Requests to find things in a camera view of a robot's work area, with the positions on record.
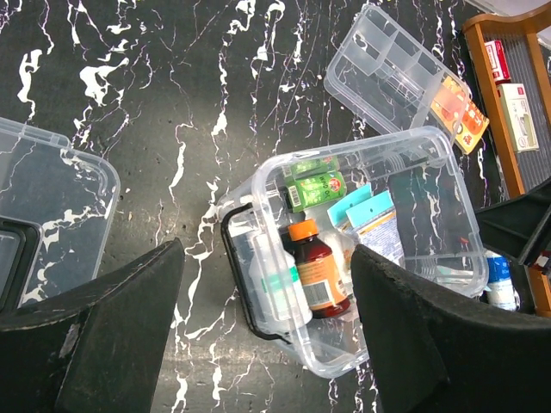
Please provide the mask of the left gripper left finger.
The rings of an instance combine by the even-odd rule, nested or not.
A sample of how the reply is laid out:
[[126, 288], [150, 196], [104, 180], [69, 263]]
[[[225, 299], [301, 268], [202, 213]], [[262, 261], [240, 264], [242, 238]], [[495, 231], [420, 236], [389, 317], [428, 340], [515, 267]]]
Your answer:
[[148, 412], [185, 255], [175, 238], [1, 316], [3, 412]]

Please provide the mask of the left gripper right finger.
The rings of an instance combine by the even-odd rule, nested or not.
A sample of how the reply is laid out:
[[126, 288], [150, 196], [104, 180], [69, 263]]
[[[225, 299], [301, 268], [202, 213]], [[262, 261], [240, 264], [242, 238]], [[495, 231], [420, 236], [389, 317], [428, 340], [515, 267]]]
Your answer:
[[467, 298], [362, 245], [351, 273], [384, 411], [549, 411], [547, 318]]

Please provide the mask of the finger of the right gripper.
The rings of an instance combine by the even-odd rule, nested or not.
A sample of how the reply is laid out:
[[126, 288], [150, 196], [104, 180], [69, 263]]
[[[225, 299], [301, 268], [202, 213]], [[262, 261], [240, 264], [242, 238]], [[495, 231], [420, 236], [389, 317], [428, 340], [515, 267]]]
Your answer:
[[475, 217], [485, 248], [526, 267], [550, 265], [550, 180]]

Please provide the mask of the blue white spray bottle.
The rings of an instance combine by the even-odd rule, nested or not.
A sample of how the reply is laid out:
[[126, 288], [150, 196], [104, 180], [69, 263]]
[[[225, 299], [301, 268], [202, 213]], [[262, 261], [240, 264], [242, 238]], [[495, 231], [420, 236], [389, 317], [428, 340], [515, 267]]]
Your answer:
[[485, 292], [490, 305], [506, 311], [518, 311], [520, 298], [512, 279], [509, 261], [490, 250], [485, 251], [489, 274]]

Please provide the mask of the orange plaster packet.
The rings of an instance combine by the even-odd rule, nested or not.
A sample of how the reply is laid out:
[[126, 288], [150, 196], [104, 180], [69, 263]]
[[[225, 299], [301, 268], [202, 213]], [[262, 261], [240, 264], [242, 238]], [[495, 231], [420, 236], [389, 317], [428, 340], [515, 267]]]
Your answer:
[[465, 155], [475, 149], [489, 126], [489, 120], [451, 76], [444, 77], [430, 109], [449, 132], [455, 133], [454, 142]]

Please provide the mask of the orange brown medicine bottle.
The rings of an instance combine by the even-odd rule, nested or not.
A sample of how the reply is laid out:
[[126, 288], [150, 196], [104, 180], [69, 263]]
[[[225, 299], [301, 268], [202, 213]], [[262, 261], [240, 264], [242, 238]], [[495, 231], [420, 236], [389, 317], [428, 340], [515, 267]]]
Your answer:
[[288, 227], [294, 259], [306, 301], [317, 319], [338, 316], [350, 307], [350, 299], [331, 247], [319, 238], [313, 219]]

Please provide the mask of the white blue gauze packet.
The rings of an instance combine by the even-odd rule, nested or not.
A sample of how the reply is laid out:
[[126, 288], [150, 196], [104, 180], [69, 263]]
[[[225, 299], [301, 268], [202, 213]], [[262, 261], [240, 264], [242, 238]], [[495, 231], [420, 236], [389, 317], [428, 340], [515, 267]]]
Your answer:
[[388, 261], [403, 267], [405, 254], [394, 210], [382, 213], [369, 222], [350, 230], [350, 235]]

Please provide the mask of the teal bandage packet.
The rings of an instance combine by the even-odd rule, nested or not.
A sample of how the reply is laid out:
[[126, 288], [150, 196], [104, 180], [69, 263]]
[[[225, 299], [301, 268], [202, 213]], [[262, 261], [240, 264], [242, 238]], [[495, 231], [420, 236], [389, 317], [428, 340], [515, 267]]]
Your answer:
[[374, 194], [367, 183], [345, 195], [327, 210], [331, 225], [338, 231], [346, 232], [367, 224], [379, 215], [394, 209], [388, 190]]

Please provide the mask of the clear first aid box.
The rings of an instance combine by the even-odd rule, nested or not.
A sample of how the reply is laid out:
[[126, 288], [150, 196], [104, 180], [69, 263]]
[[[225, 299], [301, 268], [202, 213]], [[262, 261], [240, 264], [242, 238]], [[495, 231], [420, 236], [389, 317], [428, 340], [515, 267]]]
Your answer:
[[433, 126], [269, 158], [217, 205], [246, 323], [316, 375], [368, 359], [368, 251], [468, 298], [488, 267], [448, 137]]

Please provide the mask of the clear compartment organizer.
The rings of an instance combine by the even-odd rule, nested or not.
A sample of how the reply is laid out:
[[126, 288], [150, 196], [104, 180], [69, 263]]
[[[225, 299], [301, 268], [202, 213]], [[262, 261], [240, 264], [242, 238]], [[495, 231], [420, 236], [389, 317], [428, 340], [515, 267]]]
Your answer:
[[324, 86], [379, 134], [461, 130], [468, 86], [389, 14], [366, 6], [329, 63]]

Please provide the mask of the green wind oil box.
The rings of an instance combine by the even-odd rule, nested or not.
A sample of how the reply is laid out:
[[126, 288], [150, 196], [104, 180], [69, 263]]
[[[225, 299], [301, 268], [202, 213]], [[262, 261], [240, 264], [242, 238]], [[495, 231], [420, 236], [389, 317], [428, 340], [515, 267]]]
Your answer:
[[293, 213], [339, 200], [347, 193], [344, 176], [335, 157], [303, 160], [282, 167], [285, 195]]

